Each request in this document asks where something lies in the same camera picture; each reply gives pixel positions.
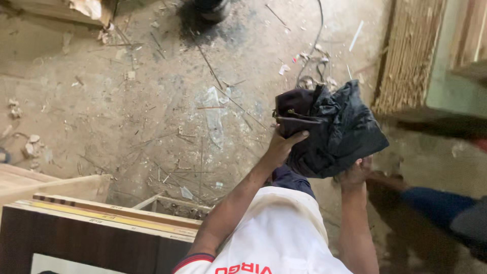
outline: dusty floor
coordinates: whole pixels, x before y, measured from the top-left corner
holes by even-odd
[[[350,79],[347,65],[357,78],[354,71],[376,62],[390,0],[322,3],[325,27],[318,43],[331,55],[325,76],[342,85]],[[188,1],[120,1],[115,25],[131,43],[140,43],[132,47],[114,46],[126,43],[116,32],[108,45],[102,45],[94,27],[0,14],[0,101],[5,105],[0,129],[11,124],[13,132],[39,135],[45,147],[37,169],[46,174],[114,175],[109,203],[133,206],[161,192],[184,199],[181,186],[189,189],[195,202],[211,206],[265,152],[274,97],[294,87],[302,60],[293,63],[292,57],[311,49],[319,29],[316,1],[269,4],[291,31],[259,0],[233,0],[230,17],[216,26],[195,20]],[[361,20],[364,27],[349,52]],[[223,81],[245,80],[231,88],[236,104],[198,109],[209,106],[204,102],[207,90],[219,85],[196,44],[222,86],[226,87]],[[278,74],[281,60],[291,68],[283,76]],[[127,79],[132,71],[135,78]],[[367,104],[377,71],[373,67],[361,73]],[[317,77],[315,67],[304,75]],[[10,98],[19,101],[22,118],[8,116]],[[218,117],[221,130],[214,130]],[[393,127],[385,126],[385,131],[391,147],[376,155],[378,169],[401,172],[413,185],[487,195],[482,182],[487,156],[476,148]],[[30,168],[33,161],[24,160],[20,152],[24,144],[24,137],[9,137],[1,145],[13,153],[15,165]],[[312,184],[333,244],[340,224],[339,188],[328,179]],[[369,219],[383,273],[486,272],[485,265],[470,259],[424,220],[399,219],[407,209],[392,202],[377,210],[374,205],[370,204]],[[427,242],[423,238],[431,245],[418,244]]]

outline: white t-shirt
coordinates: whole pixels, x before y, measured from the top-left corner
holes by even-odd
[[[185,257],[174,274],[351,274],[328,249],[318,203],[308,194],[261,188],[216,258]]]

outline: yellow edge strip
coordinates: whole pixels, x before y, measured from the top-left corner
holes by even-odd
[[[63,212],[72,213],[72,214],[81,215],[81,216],[86,216],[86,217],[104,219],[104,220],[108,220],[108,221],[112,221],[112,222],[118,222],[118,223],[133,225],[133,226],[139,226],[139,227],[145,227],[145,228],[150,228],[150,229],[155,229],[155,230],[160,230],[160,231],[165,231],[165,232],[172,232],[172,233],[176,233],[176,234],[180,234],[180,235],[188,235],[188,236],[193,236],[193,237],[195,236],[194,232],[177,229],[177,228],[173,228],[170,226],[146,223],[143,221],[137,221],[137,220],[126,219],[126,218],[112,216],[112,215],[89,212],[89,211],[79,210],[76,208],[57,206],[57,205],[46,204],[46,203],[42,203],[42,202],[32,202],[31,205],[35,206],[35,207],[46,208],[46,209],[51,209],[51,210],[56,210],[56,211],[63,211]]]

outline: person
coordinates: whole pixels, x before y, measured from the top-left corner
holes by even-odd
[[[283,164],[293,145],[309,132],[288,139],[277,132],[257,165],[206,217],[173,274],[379,273],[365,208],[371,157],[359,159],[338,176],[339,260],[328,249],[309,182]],[[272,186],[262,187],[271,175]]]
[[[399,194],[400,200],[426,217],[466,247],[473,257],[487,262],[487,197],[480,200],[426,187],[412,187],[400,175],[371,172],[367,187],[385,187]]]

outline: black cloth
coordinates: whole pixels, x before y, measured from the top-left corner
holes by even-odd
[[[319,85],[314,91],[295,89],[276,97],[274,116],[282,136],[310,132],[289,154],[286,163],[292,171],[305,177],[332,177],[389,146],[359,95],[358,81],[353,80],[333,94]]]

